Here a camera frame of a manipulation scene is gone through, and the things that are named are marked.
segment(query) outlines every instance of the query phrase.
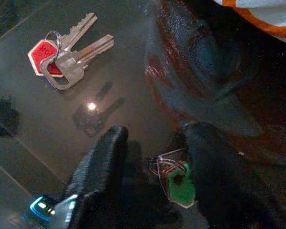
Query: red key tag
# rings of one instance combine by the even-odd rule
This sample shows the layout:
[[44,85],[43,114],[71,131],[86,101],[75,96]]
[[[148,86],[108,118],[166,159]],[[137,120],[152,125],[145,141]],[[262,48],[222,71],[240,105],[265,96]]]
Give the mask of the red key tag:
[[[40,63],[57,52],[57,46],[49,40],[40,40],[28,53],[28,57],[37,76],[43,76],[40,70]],[[53,77],[63,77],[58,67],[52,63],[48,67]]]

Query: blue light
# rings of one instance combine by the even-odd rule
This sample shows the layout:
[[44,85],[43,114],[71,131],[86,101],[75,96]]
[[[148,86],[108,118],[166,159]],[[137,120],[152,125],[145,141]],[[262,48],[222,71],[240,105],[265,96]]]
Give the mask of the blue light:
[[42,199],[43,197],[39,197],[37,200],[35,200],[31,205],[30,205],[30,209],[31,211],[37,215],[39,218],[42,218],[45,221],[50,222],[51,219],[49,217],[43,216],[41,213],[39,213],[36,209],[35,209],[35,205],[38,204],[38,202]]

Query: orange stripe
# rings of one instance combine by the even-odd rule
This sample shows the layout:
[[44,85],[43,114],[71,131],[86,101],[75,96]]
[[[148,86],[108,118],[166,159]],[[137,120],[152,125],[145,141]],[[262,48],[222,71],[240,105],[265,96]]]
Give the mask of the orange stripe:
[[276,25],[268,24],[267,22],[261,21],[255,16],[253,16],[250,10],[248,9],[234,8],[234,10],[239,15],[241,15],[243,18],[245,18],[247,21],[251,22],[253,25],[269,33],[270,35],[286,38],[286,26],[276,26]]
[[236,8],[236,0],[223,0],[223,6]]

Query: metal key ring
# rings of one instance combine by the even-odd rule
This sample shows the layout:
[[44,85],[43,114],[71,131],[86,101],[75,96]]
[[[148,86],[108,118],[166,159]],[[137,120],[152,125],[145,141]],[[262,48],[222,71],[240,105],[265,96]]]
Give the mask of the metal key ring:
[[180,162],[177,162],[175,160],[168,159],[168,158],[158,157],[158,156],[157,157],[151,157],[149,159],[149,166],[148,167],[149,167],[149,170],[157,176],[159,175],[159,172],[158,172],[158,170],[154,169],[152,167],[152,165],[154,165],[154,164],[157,165],[159,163],[164,163],[164,164],[176,166],[176,167],[180,168],[181,170],[183,170],[185,174],[187,173],[186,167],[183,164],[181,164]]
[[54,59],[51,62],[51,63],[53,63],[54,61],[56,61],[58,54],[59,54],[59,51],[61,50],[61,35],[59,32],[52,30],[52,31],[48,32],[48,34],[46,35],[46,37],[44,39],[47,40],[51,34],[56,35],[56,43],[57,43],[57,52],[56,52]]

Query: reflective surface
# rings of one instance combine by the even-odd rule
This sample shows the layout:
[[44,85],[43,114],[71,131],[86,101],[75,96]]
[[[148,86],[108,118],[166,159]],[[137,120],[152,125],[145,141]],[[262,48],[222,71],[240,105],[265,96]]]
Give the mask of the reflective surface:
[[[167,208],[143,166],[188,121],[224,130],[250,159],[286,166],[286,44],[231,9],[191,2],[52,0],[1,37],[0,99],[13,118],[0,115],[0,164],[34,196],[59,197],[96,139],[124,125],[139,148],[125,174],[128,228],[207,228],[197,206]],[[57,91],[34,75],[27,52],[51,30],[67,33],[88,12],[98,21],[74,49],[106,34],[115,45],[74,87]],[[286,167],[259,173],[286,209]],[[146,225],[150,219],[154,224]]]
[[23,216],[34,198],[0,167],[0,228],[32,229]]

